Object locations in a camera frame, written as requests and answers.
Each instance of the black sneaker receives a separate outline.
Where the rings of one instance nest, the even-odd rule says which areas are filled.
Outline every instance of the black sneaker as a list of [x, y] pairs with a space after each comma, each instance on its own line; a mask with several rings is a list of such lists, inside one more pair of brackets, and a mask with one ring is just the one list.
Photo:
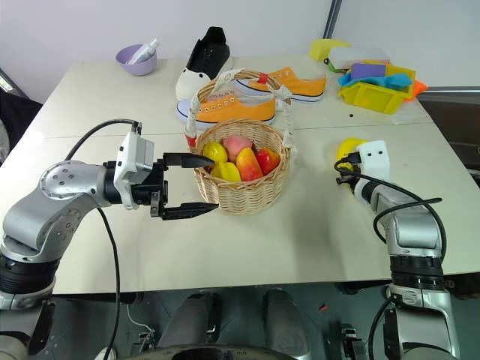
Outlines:
[[232, 65], [224, 30], [211, 26], [203, 39], [196, 42], [187, 67], [178, 78], [175, 85], [177, 99], [191, 99], [219, 73], [230, 70]]

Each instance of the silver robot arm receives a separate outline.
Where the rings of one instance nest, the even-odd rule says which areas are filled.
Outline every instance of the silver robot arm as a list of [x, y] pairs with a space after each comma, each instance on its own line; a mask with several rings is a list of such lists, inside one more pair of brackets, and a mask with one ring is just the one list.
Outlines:
[[[389, 180], [389, 156], [383, 141], [358, 145], [352, 155], [356, 159], [352, 164], [358, 165], [361, 174]], [[345, 173], [338, 182], [349, 182], [355, 196], [369, 203], [376, 215], [417, 201], [399, 190], [364, 178], [356, 181]], [[385, 230], [391, 263], [388, 295], [395, 305], [385, 311], [385, 354], [390, 360], [429, 359], [425, 353], [432, 359], [459, 359], [450, 294], [443, 280], [442, 234], [434, 216], [417, 205], [387, 211], [379, 224]]]
[[131, 131], [117, 161], [103, 166], [75, 160], [56, 163], [38, 186], [5, 215], [0, 245], [0, 360], [23, 360], [47, 342], [55, 305], [55, 273], [80, 222], [95, 208], [122, 203], [151, 206], [152, 217], [193, 218], [216, 204], [192, 202], [166, 208], [168, 166], [205, 167], [195, 154], [164, 154], [153, 161], [153, 142]]

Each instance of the sponge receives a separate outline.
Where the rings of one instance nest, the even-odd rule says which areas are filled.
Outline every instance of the sponge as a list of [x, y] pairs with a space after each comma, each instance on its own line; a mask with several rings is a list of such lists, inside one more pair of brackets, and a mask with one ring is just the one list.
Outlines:
[[327, 58], [329, 55], [329, 51], [332, 47], [349, 47], [350, 44], [343, 40], [337, 39], [316, 39], [312, 41], [312, 45], [310, 47], [310, 51], [308, 55], [313, 60], [318, 62], [322, 62], [323, 59]]

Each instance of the black cable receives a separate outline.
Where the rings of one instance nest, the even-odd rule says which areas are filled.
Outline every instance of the black cable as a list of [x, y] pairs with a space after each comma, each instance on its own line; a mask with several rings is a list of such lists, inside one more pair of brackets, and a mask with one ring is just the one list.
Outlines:
[[[345, 167], [341, 167], [341, 168], [338, 167], [338, 165], [346, 163], [346, 162], [349, 162], [349, 159], [344, 157], [344, 158], [340, 159], [339, 161], [337, 161], [334, 164], [333, 167], [340, 174], [355, 176], [357, 178], [362, 178], [362, 179], [365, 179], [365, 180], [369, 180], [371, 182], [376, 182], [377, 184], [385, 185], [388, 188], [394, 189], [396, 191], [400, 191], [401, 193], [404, 193], [404, 194], [408, 195], [409, 197], [412, 197], [414, 200], [424, 201], [420, 196], [408, 191], [407, 189], [404, 189], [403, 187], [400, 187], [396, 184], [392, 184], [391, 182], [383, 181], [383, 180], [380, 180], [379, 178], [373, 178], [372, 176], [368, 176], [368, 175], [365, 175], [365, 174], [360, 174], [358, 172], [353, 172], [353, 171], [348, 170]], [[425, 208], [427, 208], [427, 210], [432, 214], [433, 218], [435, 219], [435, 221], [436, 221], [436, 223], [439, 227], [440, 240], [442, 242], [442, 250], [441, 250], [442, 253], [441, 253], [440, 261], [443, 262], [443, 259], [445, 258], [445, 254], [446, 254], [446, 251], [447, 251], [447, 236], [446, 236], [446, 233], [445, 233], [445, 227], [443, 226], [443, 222], [440, 219], [440, 216], [437, 214], [435, 209], [430, 206], [430, 204], [425, 203], [425, 204], [423, 204], [423, 206]]]
[[387, 308], [387, 306], [390, 305], [392, 302], [393, 297], [389, 297], [385, 300], [385, 302], [380, 306], [380, 309], [375, 314], [375, 317], [373, 318], [372, 325], [370, 327], [370, 332], [368, 333], [368, 358], [370, 360], [374, 360], [374, 336], [375, 336], [375, 330], [377, 329], [378, 322], [380, 321], [380, 317], [382, 317], [383, 312]]
[[104, 211], [101, 208], [97, 208], [100, 216], [103, 219], [103, 223], [105, 224], [106, 232], [108, 233], [108, 237], [110, 238], [110, 242], [112, 243], [113, 249], [113, 261], [115, 262], [115, 325], [113, 326], [112, 337], [110, 338], [110, 343], [106, 348], [105, 355], [103, 356], [103, 360], [108, 359], [108, 355], [113, 348], [113, 342], [115, 341], [115, 337], [117, 335], [117, 330], [119, 328], [119, 318], [120, 318], [120, 266], [119, 266], [119, 255], [117, 254], [117, 245], [115, 243], [115, 239], [113, 238], [112, 230], [110, 229], [110, 225], [108, 224], [107, 216], [105, 216]]
[[105, 121], [102, 122], [101, 124], [98, 124], [97, 126], [93, 127], [88, 133], [82, 136], [80, 140], [73, 146], [73, 148], [70, 150], [68, 153], [67, 157], [65, 158], [65, 161], [69, 161], [72, 159], [72, 157], [75, 155], [77, 150], [79, 149], [80, 146], [95, 132], [99, 131], [102, 128], [105, 128], [106, 126], [113, 125], [113, 124], [130, 124], [132, 125], [133, 129], [135, 131], [141, 131], [141, 125], [138, 121], [134, 120], [129, 120], [127, 118], [115, 118], [113, 120]]
[[387, 240], [383, 237], [383, 235], [380, 233], [378, 229], [378, 222], [380, 221], [381, 218], [383, 218], [385, 215], [391, 213], [391, 212], [396, 212], [397, 210], [405, 209], [405, 208], [412, 208], [413, 206], [420, 206], [420, 205], [425, 205], [425, 204], [436, 204], [442, 201], [440, 197], [434, 197], [433, 199], [426, 199], [422, 201], [414, 201], [414, 202], [408, 202], [406, 204], [401, 204], [401, 205], [396, 205], [392, 206], [391, 208], [387, 208], [386, 210], [380, 212], [374, 219], [373, 219], [373, 230], [375, 230], [376, 235], [382, 240], [385, 244], [387, 243]]

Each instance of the red apple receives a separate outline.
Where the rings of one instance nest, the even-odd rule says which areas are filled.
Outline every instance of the red apple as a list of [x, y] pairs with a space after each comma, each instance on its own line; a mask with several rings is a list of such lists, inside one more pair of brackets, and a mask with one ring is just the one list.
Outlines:
[[261, 148], [256, 153], [256, 160], [262, 169], [263, 175], [270, 173], [280, 163], [280, 155], [269, 148]]

